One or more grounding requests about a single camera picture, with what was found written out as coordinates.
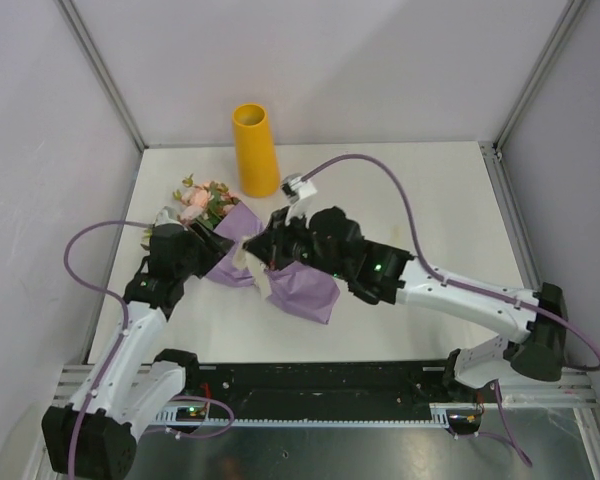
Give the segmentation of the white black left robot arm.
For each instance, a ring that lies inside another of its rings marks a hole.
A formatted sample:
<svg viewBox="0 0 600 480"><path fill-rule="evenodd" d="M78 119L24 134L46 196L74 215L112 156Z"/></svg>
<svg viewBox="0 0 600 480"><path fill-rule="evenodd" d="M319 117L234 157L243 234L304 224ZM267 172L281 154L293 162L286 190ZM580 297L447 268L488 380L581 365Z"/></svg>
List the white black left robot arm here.
<svg viewBox="0 0 600 480"><path fill-rule="evenodd" d="M134 381L146 351L165 329L190 277L206 276L234 243L196 223L168 221L151 228L149 247L122 295L109 345L86 380L63 407L51 406L41 427L53 470L71 479L123 479L140 437L177 397L201 387L197 357L165 350L149 375Z"/></svg>

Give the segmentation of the pink artificial flower bunch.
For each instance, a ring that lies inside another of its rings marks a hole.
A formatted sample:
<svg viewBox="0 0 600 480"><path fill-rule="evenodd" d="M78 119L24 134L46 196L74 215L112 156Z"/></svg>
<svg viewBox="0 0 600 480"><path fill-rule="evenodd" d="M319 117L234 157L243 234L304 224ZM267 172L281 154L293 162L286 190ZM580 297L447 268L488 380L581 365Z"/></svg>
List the pink artificial flower bunch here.
<svg viewBox="0 0 600 480"><path fill-rule="evenodd" d="M241 202L229 187L218 181L195 183L193 175L182 180L182 188L172 192L172 198L177 206L180 223L190 227L193 223L201 223L210 230L215 229L229 212ZM152 236L152 226L143 234L141 247L149 251L149 240Z"/></svg>

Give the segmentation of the purple pink wrapping paper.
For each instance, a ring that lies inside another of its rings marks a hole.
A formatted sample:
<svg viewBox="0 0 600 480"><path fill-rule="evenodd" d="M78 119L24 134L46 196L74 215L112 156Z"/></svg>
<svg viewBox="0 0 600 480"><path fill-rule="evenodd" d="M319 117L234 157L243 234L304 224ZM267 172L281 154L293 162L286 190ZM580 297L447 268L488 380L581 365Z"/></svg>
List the purple pink wrapping paper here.
<svg viewBox="0 0 600 480"><path fill-rule="evenodd" d="M242 242L264 229L261 220L242 202L233 206L214 232L232 240L234 246L206 274L214 283L231 288L255 287L262 299L281 311L305 320L328 324L340 290L332 277L294 262L281 270L262 268L253 273L253 260L236 258Z"/></svg>

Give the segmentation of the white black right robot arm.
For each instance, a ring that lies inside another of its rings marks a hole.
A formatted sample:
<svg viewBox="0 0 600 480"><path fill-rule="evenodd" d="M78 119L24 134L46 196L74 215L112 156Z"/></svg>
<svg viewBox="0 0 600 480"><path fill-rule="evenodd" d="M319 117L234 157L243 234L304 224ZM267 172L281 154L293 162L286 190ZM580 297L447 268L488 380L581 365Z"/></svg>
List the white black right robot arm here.
<svg viewBox="0 0 600 480"><path fill-rule="evenodd" d="M311 218L288 218L285 209L277 210L243 249L269 270L300 263L336 277L370 305L418 306L494 332L491 340L449 354L441 388L453 401L500 379L562 377L566 329L551 317L562 314L564 297L554 284L538 291L509 289L427 271L410 252L366 239L338 207Z"/></svg>

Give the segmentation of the cream ribbon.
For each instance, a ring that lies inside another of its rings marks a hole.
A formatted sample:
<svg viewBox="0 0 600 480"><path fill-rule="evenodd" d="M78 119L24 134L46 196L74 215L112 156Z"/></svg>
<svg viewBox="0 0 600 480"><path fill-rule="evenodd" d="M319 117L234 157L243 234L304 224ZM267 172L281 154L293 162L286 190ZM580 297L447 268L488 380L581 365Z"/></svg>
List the cream ribbon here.
<svg viewBox="0 0 600 480"><path fill-rule="evenodd" d="M272 294L270 279L265 273L264 263L246 250L246 242L250 239L251 236L241 238L233 255L232 265L238 270L247 270L258 288L261 298L267 300Z"/></svg>

